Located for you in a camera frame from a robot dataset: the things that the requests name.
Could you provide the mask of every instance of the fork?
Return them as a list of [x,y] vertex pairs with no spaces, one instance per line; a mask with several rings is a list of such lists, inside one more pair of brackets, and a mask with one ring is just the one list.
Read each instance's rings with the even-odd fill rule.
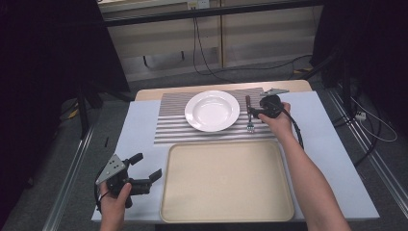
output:
[[246,125],[246,131],[248,131],[248,133],[254,133],[255,132],[255,126],[252,123],[252,114],[249,111],[249,108],[251,107],[251,97],[249,95],[247,95],[245,97],[246,100],[246,112],[248,115],[248,123]]

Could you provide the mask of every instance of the human arm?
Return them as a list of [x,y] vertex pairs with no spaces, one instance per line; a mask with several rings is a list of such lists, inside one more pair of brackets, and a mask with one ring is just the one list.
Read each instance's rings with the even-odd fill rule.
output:
[[[283,103],[286,111],[291,106]],[[275,134],[286,154],[294,193],[309,230],[350,230],[327,180],[293,135],[292,123],[283,113],[277,118],[259,115]]]
[[108,190],[106,182],[100,186],[101,195],[101,210],[102,221],[100,231],[117,231],[123,226],[125,215],[125,202],[129,196],[132,185],[126,183],[118,197],[111,194]]

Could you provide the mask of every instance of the beige tray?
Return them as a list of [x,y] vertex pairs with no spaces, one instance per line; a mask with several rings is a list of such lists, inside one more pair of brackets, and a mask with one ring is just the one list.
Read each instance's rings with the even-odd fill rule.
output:
[[168,153],[165,222],[287,221],[293,203],[278,144],[175,144]]

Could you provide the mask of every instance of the plate rim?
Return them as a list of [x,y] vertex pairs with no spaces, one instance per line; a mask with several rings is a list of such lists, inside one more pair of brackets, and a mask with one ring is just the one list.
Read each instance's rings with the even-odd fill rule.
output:
[[[233,112],[232,112],[230,117],[233,117],[234,119],[231,119],[232,122],[230,121],[230,122],[226,123],[228,125],[222,126],[221,128],[206,129],[204,127],[204,129],[203,129],[202,127],[197,127],[193,123],[191,123],[192,120],[188,117],[188,113],[190,113],[190,115],[192,115],[192,109],[193,109],[193,106],[195,105],[195,104],[192,104],[193,101],[199,102],[200,100],[197,100],[197,99],[204,98],[203,96],[207,96],[207,95],[209,95],[211,93],[222,94],[223,96],[228,97],[228,99],[227,98],[223,98],[223,99],[231,104],[231,107],[233,108]],[[185,107],[185,110],[184,110],[184,116],[185,116],[185,119],[186,119],[187,123],[191,127],[195,128],[195,129],[197,129],[199,131],[202,131],[202,132],[218,132],[218,131],[222,131],[222,130],[230,127],[231,125],[233,125],[237,121],[238,117],[240,116],[240,112],[241,112],[240,103],[238,102],[237,98],[235,98],[232,94],[230,94],[228,92],[225,92],[225,91],[222,91],[222,90],[206,90],[206,91],[202,91],[202,92],[196,94],[195,96],[193,96],[189,100],[189,102],[186,104],[186,107]]]

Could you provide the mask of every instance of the white table surface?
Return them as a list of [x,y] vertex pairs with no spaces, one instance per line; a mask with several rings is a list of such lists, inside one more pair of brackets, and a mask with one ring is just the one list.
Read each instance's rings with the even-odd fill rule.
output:
[[[318,95],[310,92],[280,94],[281,100],[292,105],[291,114],[297,122],[306,153],[326,177],[347,220],[379,218],[379,215],[351,163],[342,142],[324,110]],[[142,152],[144,159],[129,167],[132,178],[146,178],[161,168],[166,171],[166,158],[170,145],[153,146],[160,100],[135,101],[130,104],[115,154],[121,160]],[[286,173],[285,154],[281,147]],[[304,220],[288,177],[294,205],[293,220]],[[162,223],[160,206],[163,195],[163,177],[155,182],[147,195],[132,196],[134,205],[125,213],[126,222]],[[93,221],[100,221],[98,211]]]

